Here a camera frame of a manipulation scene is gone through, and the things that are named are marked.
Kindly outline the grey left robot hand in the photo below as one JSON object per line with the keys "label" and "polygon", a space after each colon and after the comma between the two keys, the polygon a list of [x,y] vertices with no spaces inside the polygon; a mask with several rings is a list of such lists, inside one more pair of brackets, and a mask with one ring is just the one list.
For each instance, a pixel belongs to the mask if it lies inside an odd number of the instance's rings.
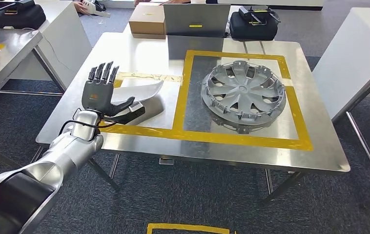
{"label": "grey left robot hand", "polygon": [[135,98],[129,97],[120,104],[111,103],[114,81],[119,66],[112,67],[113,62],[101,63],[91,68],[82,93],[82,106],[109,117],[116,116],[133,104]]}

